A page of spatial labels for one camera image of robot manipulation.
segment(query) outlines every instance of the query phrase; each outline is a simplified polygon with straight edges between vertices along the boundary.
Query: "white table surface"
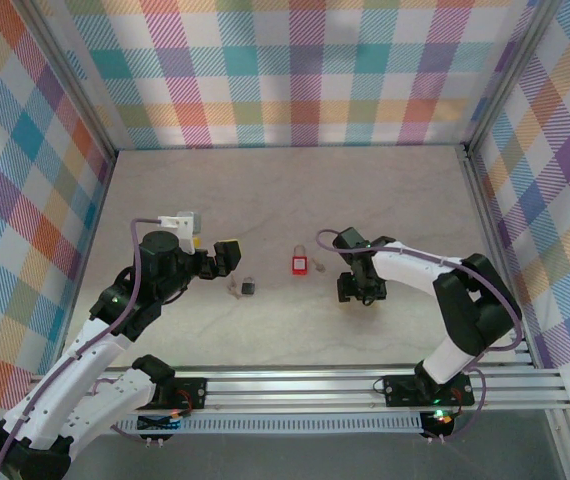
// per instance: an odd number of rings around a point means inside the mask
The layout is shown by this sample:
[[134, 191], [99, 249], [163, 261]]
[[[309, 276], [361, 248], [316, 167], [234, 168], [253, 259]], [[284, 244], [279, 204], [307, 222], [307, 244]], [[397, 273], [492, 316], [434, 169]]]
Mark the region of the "white table surface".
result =
[[[203, 247], [240, 241], [235, 277], [254, 277], [256, 294], [237, 300], [228, 279], [195, 279], [115, 365], [146, 353], [170, 365], [415, 363], [445, 335], [436, 301], [388, 283], [385, 301], [339, 304], [336, 279], [348, 267], [315, 245], [317, 230], [354, 226], [370, 240], [387, 235], [447, 256], [483, 251], [452, 147], [122, 152], [68, 343], [100, 292], [131, 265], [129, 221], [179, 210], [201, 212]], [[141, 227], [140, 238], [151, 229]], [[291, 274], [299, 243], [325, 273]]]

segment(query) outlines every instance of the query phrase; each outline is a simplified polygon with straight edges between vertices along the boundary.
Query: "white bracket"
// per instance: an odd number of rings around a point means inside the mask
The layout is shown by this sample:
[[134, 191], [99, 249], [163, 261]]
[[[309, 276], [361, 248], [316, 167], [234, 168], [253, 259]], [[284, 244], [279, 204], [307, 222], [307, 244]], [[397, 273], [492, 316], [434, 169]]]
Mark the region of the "white bracket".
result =
[[[77, 349], [108, 326], [99, 318], [85, 321], [72, 345], [43, 377], [43, 380], [52, 375], [69, 357], [76, 358], [76, 361], [52, 382], [36, 402], [33, 411], [29, 414], [29, 421], [21, 426], [16, 435], [19, 441], [28, 438], [31, 441], [30, 448], [36, 450], [47, 450], [51, 447], [58, 438], [61, 426], [69, 412], [76, 407], [105, 368], [132, 345], [132, 341], [125, 335], [106, 335], [82, 356], [77, 354]], [[3, 428], [7, 432], [11, 431], [16, 422], [22, 418], [30, 397], [31, 393], [3, 416], [6, 421]]]
[[74, 438], [69, 450], [72, 461], [110, 425], [148, 404], [155, 389], [146, 373], [130, 368], [113, 384], [99, 388], [95, 396], [83, 399], [61, 428], [61, 436]]
[[194, 235], [201, 232], [201, 216], [196, 212], [178, 212], [175, 217], [160, 216], [161, 227], [176, 229], [181, 250], [193, 255], [196, 252]]
[[401, 242], [393, 242], [385, 245], [386, 247], [398, 248], [399, 253], [394, 252], [378, 252], [372, 257], [372, 263], [376, 274], [383, 280], [393, 280], [395, 282], [404, 283], [410, 287], [422, 290], [436, 296], [434, 291], [434, 280], [443, 273], [449, 273], [454, 270], [452, 267], [443, 265], [444, 260], [453, 263], [461, 263], [461, 259], [457, 257], [443, 257], [440, 264], [428, 262], [420, 258], [406, 255], [407, 252], [422, 252], [415, 248], [409, 248]]

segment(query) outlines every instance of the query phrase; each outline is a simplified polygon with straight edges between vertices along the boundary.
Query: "small padlock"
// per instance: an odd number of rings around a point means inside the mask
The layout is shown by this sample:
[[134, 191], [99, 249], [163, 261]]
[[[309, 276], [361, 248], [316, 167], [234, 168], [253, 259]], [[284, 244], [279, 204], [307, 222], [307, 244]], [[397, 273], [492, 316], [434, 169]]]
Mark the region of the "small padlock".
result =
[[254, 279], [252, 277], [245, 277], [243, 279], [243, 283], [241, 284], [241, 295], [249, 297], [251, 295], [254, 295], [255, 291], [256, 283], [254, 282]]
[[294, 256], [292, 257], [292, 273], [294, 275], [307, 275], [307, 255], [303, 245], [294, 247]]

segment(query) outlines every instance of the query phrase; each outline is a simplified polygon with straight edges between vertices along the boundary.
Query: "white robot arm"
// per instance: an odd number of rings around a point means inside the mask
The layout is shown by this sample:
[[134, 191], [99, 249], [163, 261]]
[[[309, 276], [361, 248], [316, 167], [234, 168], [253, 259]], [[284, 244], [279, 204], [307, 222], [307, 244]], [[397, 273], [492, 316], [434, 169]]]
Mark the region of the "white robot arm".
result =
[[[171, 221], [175, 219], [147, 222], [176, 227], [177, 222]], [[237, 241], [214, 244], [213, 257], [207, 250], [195, 249], [193, 242], [181, 245], [183, 237], [191, 237], [198, 227], [195, 219], [195, 215], [185, 219], [189, 235], [181, 234], [179, 228], [180, 238], [154, 231], [140, 245], [136, 241], [136, 268], [119, 273], [91, 308], [71, 347], [34, 390], [0, 419], [0, 471], [7, 477], [62, 479], [71, 461], [97, 435], [152, 400], [187, 401], [191, 409], [190, 394], [186, 398], [176, 394], [174, 370], [151, 355], [136, 360], [97, 395], [84, 397], [105, 368], [161, 315], [163, 305], [182, 295], [194, 277], [227, 276], [238, 265]]]
[[[436, 257], [393, 238], [366, 241], [353, 228], [336, 232], [334, 248], [351, 267], [338, 279], [339, 301], [371, 305], [387, 296], [385, 283], [401, 282], [436, 298], [447, 337], [415, 369], [415, 388], [428, 403], [462, 370], [507, 334], [521, 311], [489, 260]], [[474, 300], [470, 293], [479, 292]]]

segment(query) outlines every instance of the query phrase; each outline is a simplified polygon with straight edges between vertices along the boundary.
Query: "colorful checkered fabric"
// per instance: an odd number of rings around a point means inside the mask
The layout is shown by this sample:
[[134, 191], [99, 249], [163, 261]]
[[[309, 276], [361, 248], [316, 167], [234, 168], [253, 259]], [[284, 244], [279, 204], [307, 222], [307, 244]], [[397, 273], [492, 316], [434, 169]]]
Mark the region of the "colorful checkered fabric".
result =
[[480, 154], [529, 328], [570, 393], [570, 0]]
[[40, 1], [114, 143], [137, 149], [459, 143], [536, 3]]
[[0, 0], [0, 410], [56, 355], [109, 164]]

